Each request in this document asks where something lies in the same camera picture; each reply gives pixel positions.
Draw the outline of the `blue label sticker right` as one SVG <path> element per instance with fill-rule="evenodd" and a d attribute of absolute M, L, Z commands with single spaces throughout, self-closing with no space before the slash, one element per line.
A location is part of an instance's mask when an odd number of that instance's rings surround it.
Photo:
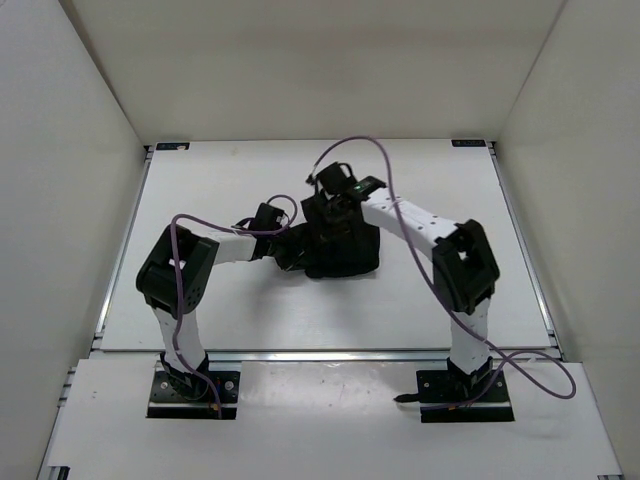
<path fill-rule="evenodd" d="M 454 148 L 485 148 L 487 146 L 483 139 L 452 139 Z"/>

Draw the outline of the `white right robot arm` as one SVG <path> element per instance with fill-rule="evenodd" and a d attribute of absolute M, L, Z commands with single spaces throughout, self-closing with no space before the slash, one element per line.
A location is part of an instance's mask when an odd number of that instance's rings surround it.
<path fill-rule="evenodd" d="M 342 193 L 317 190 L 302 202 L 312 238 L 350 240 L 379 261 L 380 232 L 403 239 L 428 288 L 451 319 L 449 391 L 471 400 L 492 368 L 488 315 L 500 271 L 484 228 L 439 217 L 364 181 Z"/>

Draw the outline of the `blue label sticker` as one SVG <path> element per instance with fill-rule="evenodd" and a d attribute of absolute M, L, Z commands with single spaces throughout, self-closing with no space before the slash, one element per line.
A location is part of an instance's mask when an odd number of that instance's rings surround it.
<path fill-rule="evenodd" d="M 190 148 L 190 142 L 158 142 L 156 151 L 186 151 Z"/>
<path fill-rule="evenodd" d="M 487 146 L 483 139 L 452 139 L 454 148 L 485 148 Z"/>

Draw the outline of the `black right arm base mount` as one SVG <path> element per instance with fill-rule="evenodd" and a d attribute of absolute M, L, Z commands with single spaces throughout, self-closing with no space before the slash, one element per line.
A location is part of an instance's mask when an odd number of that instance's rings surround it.
<path fill-rule="evenodd" d="M 448 370 L 418 370 L 417 391 L 394 398 L 399 405 L 419 405 L 422 423 L 513 422 L 515 415 L 505 376 L 495 371 L 471 389 Z"/>

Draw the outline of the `blue label sticker left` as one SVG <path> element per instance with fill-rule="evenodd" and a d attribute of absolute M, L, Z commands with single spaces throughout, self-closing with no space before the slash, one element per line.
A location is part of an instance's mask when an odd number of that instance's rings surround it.
<path fill-rule="evenodd" d="M 156 151 L 186 151 L 190 148 L 190 142 L 158 142 Z"/>

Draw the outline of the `black pleated skirt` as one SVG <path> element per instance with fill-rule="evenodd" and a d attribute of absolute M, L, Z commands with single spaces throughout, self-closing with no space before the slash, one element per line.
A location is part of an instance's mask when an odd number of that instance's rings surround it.
<path fill-rule="evenodd" d="M 366 223 L 348 233 L 312 230 L 312 197 L 301 202 L 305 221 L 283 233 L 296 235 L 305 247 L 302 271 L 314 280 L 365 275 L 380 264 L 380 229 Z"/>

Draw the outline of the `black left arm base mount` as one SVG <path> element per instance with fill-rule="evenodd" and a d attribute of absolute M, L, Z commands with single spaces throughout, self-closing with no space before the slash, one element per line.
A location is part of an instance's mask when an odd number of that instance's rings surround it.
<path fill-rule="evenodd" d="M 197 367 L 209 381 L 191 372 L 181 372 L 165 362 L 156 362 L 149 392 L 149 419 L 235 420 L 240 393 L 240 370 L 210 369 L 207 360 Z"/>

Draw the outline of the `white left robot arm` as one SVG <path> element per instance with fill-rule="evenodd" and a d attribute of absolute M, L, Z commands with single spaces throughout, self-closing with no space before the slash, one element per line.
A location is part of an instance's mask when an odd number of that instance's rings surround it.
<path fill-rule="evenodd" d="M 209 385 L 195 310 L 205 295 L 213 268 L 271 256 L 276 243 L 293 232 L 286 228 L 200 236 L 180 225 L 169 225 L 156 241 L 135 285 L 158 318 L 164 341 L 161 361 L 185 397 L 197 398 Z"/>

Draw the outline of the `aluminium table rail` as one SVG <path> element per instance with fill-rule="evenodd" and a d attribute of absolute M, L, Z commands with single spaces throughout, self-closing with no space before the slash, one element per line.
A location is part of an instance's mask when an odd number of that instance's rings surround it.
<path fill-rule="evenodd" d="M 373 350 L 208 350 L 213 362 L 430 362 L 445 361 L 447 349 L 373 349 Z"/>

